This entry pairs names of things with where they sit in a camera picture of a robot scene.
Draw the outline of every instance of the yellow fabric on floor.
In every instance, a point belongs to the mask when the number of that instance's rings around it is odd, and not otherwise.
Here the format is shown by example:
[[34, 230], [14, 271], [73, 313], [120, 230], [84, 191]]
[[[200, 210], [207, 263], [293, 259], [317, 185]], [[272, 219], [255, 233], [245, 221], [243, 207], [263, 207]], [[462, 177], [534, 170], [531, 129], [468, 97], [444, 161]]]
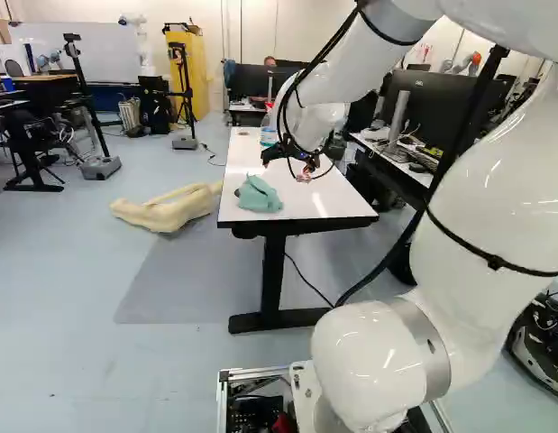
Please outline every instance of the yellow fabric on floor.
[[137, 205], [119, 198], [110, 205], [115, 217], [152, 232], [176, 232], [191, 219], [210, 214], [215, 208], [216, 196], [223, 190], [223, 182], [194, 183], [176, 189], [146, 203]]

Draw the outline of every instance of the light blue floor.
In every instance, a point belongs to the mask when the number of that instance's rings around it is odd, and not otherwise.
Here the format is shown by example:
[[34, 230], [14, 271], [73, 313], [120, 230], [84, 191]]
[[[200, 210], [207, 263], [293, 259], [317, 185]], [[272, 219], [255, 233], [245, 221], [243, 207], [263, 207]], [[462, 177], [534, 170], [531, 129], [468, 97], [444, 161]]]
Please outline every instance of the light blue floor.
[[[215, 161], [224, 162], [222, 117], [210, 115], [197, 133], [219, 153]], [[57, 167], [67, 181], [60, 194], [0, 194], [0, 433], [214, 432], [219, 369], [309, 357], [308, 329], [229, 336], [228, 317], [212, 315], [177, 325], [115, 324], [114, 313], [158, 238], [114, 219], [108, 204], [219, 180], [224, 168], [207, 164], [204, 151], [172, 151], [170, 138], [106, 138], [123, 160], [111, 179], [86, 181], [75, 168]], [[287, 248], [307, 278], [336, 299], [382, 257], [411, 214], [394, 212], [358, 231], [289, 238]], [[188, 251], [197, 253], [209, 261], [206, 249]], [[161, 278], [154, 284], [164, 283]], [[288, 264], [284, 285], [283, 303], [320, 305]], [[402, 290], [383, 274], [361, 297]], [[557, 403], [502, 359], [488, 378], [446, 403], [457, 431], [471, 433], [510, 431], [495, 408], [507, 405], [504, 412], [519, 417], [526, 409], [518, 405], [526, 401], [539, 401], [533, 412], [551, 417], [545, 425], [557, 429]], [[484, 416], [485, 408], [492, 410]]]

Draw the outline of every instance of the teal towel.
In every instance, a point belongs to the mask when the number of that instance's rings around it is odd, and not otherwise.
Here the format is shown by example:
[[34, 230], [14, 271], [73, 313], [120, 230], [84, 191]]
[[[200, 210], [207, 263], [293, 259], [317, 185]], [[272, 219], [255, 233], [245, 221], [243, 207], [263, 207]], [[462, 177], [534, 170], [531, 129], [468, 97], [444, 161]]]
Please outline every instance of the teal towel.
[[279, 212], [283, 208], [277, 191], [258, 176], [246, 175], [246, 181], [237, 190], [239, 207], [253, 212]]

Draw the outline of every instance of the bottle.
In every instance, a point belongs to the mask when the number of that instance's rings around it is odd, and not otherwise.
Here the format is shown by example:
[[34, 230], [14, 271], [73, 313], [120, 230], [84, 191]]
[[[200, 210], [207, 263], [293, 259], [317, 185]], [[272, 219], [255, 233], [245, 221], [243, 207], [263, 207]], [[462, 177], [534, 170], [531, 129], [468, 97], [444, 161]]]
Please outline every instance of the bottle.
[[261, 145], [263, 147], [271, 147], [274, 146], [278, 140], [277, 129], [274, 125], [270, 124], [270, 113], [267, 113], [264, 115], [261, 122]]

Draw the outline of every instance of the wall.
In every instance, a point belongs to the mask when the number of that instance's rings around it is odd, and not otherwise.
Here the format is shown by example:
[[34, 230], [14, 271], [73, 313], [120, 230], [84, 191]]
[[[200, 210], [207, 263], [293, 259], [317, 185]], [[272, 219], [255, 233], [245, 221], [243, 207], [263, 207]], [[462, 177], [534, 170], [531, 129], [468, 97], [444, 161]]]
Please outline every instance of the wall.
[[211, 106], [222, 101], [223, 57], [221, 2], [219, 0], [9, 0], [21, 21], [115, 23], [121, 14], [143, 14], [153, 49], [153, 61], [160, 74], [169, 74], [169, 60], [164, 35], [165, 22], [194, 23], [204, 30], [208, 78], [211, 80]]
[[[262, 63], [267, 55], [309, 61], [355, 6], [353, 0], [9, 0], [9, 3], [14, 18], [22, 21], [115, 22], [122, 13], [144, 14], [149, 21], [147, 32], [160, 74], [169, 73], [166, 42], [160, 32], [163, 23], [187, 21], [192, 16], [204, 30], [214, 109], [223, 105], [222, 58], [241, 61], [242, 54], [243, 63], [255, 64]], [[458, 24], [442, 18], [409, 52], [406, 64], [421, 62], [421, 47], [428, 45], [432, 49], [427, 62], [432, 64], [432, 70], [438, 70], [444, 59], [453, 57], [461, 34]], [[474, 50], [481, 52], [484, 62], [490, 46], [492, 42], [466, 31], [455, 62]], [[532, 76], [539, 65], [539, 60], [514, 52], [503, 61], [499, 72]]]

